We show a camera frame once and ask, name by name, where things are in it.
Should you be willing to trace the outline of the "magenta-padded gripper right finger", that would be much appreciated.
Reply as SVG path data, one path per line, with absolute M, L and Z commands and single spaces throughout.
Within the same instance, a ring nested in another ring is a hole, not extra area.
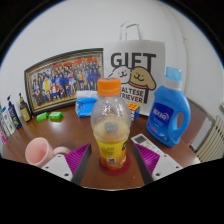
M 182 169 L 182 166 L 168 154 L 157 154 L 136 143 L 133 144 L 133 154 L 145 185 Z

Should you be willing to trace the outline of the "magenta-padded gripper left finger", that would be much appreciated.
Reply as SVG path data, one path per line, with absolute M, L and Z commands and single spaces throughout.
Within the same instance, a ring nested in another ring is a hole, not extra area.
M 42 169 L 79 185 L 82 181 L 91 153 L 91 145 L 86 144 L 67 155 L 56 155 L 45 164 Z

